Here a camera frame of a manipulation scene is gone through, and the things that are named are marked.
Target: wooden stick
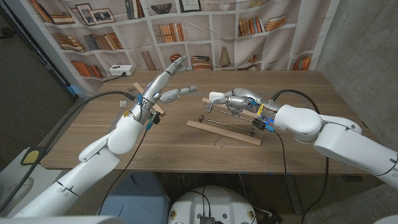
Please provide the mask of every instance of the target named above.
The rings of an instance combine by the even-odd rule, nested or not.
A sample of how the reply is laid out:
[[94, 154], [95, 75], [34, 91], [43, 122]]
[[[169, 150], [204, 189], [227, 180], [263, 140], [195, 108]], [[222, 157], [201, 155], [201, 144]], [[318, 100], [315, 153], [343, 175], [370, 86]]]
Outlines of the wooden stick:
[[[209, 101], [208, 98], [203, 98], [203, 99], [201, 99], [201, 101], [202, 101], [202, 103], [210, 104], [210, 101]], [[213, 104], [213, 106], [228, 111], [228, 108], [227, 108], [225, 105], [215, 105], [215, 104]], [[252, 112], [247, 111], [247, 110], [243, 110], [242, 112], [240, 112], [240, 114], [241, 114], [241, 115], [248, 116], [248, 117], [250, 117], [250, 118], [257, 118], [257, 117], [258, 117], [258, 115], [257, 115], [256, 113], [252, 113]]]
[[[144, 89], [138, 83], [133, 83], [132, 85], [136, 87], [139, 93], [142, 94], [144, 92]], [[154, 105], [154, 109], [160, 113], [160, 116], [163, 116], [165, 114], [164, 110], [162, 110], [162, 108], [160, 108], [160, 106], [157, 103]]]
[[213, 127], [213, 126], [210, 126], [207, 124], [201, 124], [201, 123], [190, 121], [190, 120], [187, 122], [187, 125], [189, 127], [201, 129], [201, 130], [208, 131], [208, 132], [215, 133], [215, 134], [220, 134], [222, 136], [229, 137], [231, 139], [236, 139], [236, 140], [239, 140], [242, 142], [247, 142], [247, 143], [250, 143], [253, 145], [257, 145], [257, 146], [261, 145], [261, 139], [256, 139], [254, 137], [245, 136], [244, 134], [235, 133], [233, 131], [228, 131], [225, 129]]

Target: metal hanger hook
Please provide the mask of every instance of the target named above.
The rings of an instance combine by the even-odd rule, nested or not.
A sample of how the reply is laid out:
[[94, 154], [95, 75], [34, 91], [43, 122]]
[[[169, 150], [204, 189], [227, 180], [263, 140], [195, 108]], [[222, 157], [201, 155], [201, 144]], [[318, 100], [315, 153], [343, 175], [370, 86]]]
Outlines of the metal hanger hook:
[[223, 136], [220, 135], [220, 138], [218, 138], [218, 139], [214, 142], [214, 147], [216, 147], [217, 149], [221, 149], [222, 147], [224, 147], [224, 146], [216, 146], [216, 142], [217, 142], [218, 140], [220, 140], [222, 137], [223, 137]]

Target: wooden table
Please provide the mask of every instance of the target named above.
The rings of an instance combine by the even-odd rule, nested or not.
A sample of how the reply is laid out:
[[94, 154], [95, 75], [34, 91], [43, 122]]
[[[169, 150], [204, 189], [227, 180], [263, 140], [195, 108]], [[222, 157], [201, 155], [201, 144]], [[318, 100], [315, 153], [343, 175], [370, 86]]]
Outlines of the wooden table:
[[[127, 91], [134, 82], [145, 87], [160, 71], [135, 72], [133, 76], [115, 82], [105, 83], [100, 92], [110, 90]], [[201, 102], [211, 91], [226, 92], [236, 87], [247, 88], [265, 99], [282, 89], [300, 90], [310, 96], [322, 114], [342, 116], [358, 123], [363, 134], [371, 139], [374, 135], [365, 128], [354, 111], [337, 94], [319, 72], [260, 72], [260, 71], [195, 71], [179, 73], [168, 87], [172, 90], [197, 85], [199, 90], [180, 99], [159, 106], [165, 111], [161, 122], [154, 125], [128, 167], [130, 170], [152, 172], [217, 172], [282, 174], [284, 172], [282, 146], [275, 133], [258, 130], [261, 146], [255, 146], [226, 137], [214, 147], [218, 135], [190, 128], [188, 120], [205, 115], [223, 123], [250, 129], [251, 123], [217, 111], [206, 112]], [[68, 128], [52, 151], [43, 159], [48, 169], [71, 169], [78, 161], [79, 153], [90, 143], [108, 133], [120, 111], [121, 95], [108, 95], [90, 102]], [[310, 103], [293, 93], [283, 93], [277, 100], [280, 104], [308, 107]], [[218, 124], [206, 123], [241, 134], [248, 134]], [[297, 142], [292, 133], [279, 131], [285, 144], [287, 172], [291, 174], [323, 174], [325, 157], [314, 150], [312, 145]], [[134, 150], [121, 156], [117, 169], [126, 166]], [[331, 160], [330, 174], [365, 174], [365, 172]]]

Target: bowl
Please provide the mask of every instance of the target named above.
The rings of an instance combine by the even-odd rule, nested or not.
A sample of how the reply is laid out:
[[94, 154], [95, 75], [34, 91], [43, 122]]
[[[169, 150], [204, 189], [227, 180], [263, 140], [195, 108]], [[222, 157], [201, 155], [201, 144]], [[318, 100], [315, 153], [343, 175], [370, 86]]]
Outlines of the bowl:
[[151, 6], [151, 8], [158, 14], [166, 14], [170, 12], [172, 4], [171, 3], [158, 4]]

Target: bookshelf backdrop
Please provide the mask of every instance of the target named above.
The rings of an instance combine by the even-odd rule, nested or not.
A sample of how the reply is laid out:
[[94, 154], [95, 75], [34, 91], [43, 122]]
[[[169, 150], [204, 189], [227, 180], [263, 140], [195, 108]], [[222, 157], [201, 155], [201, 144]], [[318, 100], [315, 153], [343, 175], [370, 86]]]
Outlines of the bookshelf backdrop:
[[114, 64], [163, 70], [173, 54], [188, 55], [184, 66], [195, 70], [314, 70], [339, 3], [20, 1], [91, 94]]

